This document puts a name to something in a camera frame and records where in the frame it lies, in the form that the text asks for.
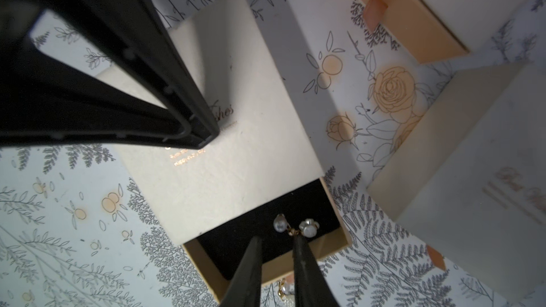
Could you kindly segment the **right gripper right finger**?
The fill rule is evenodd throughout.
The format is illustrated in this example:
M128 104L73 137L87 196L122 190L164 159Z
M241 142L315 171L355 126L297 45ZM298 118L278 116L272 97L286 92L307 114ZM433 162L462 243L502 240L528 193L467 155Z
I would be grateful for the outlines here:
M302 235L294 237L293 258L295 306L339 306Z

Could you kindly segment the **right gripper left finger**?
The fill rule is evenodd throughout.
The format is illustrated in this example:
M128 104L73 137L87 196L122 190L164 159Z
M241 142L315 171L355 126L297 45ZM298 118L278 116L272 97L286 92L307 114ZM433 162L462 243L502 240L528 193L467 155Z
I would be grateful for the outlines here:
M219 307L260 306L262 285L262 239L250 240Z

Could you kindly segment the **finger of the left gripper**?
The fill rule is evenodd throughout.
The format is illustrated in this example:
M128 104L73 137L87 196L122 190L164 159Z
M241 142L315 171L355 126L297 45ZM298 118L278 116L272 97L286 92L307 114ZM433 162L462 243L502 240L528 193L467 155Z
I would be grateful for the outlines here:
M190 148L162 107L48 57L32 43L1 49L1 145L136 144Z
M219 126L151 0L43 0L159 100L202 149Z

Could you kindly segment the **cream drawer jewelry box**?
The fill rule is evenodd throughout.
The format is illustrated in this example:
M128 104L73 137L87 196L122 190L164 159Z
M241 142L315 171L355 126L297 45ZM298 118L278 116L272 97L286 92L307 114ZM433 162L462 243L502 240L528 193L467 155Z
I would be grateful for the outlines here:
M159 230L216 301L249 241L262 239L262 283L293 272L291 226L321 260L351 244L324 171L247 0L217 0L170 37L220 127L202 149L116 149Z

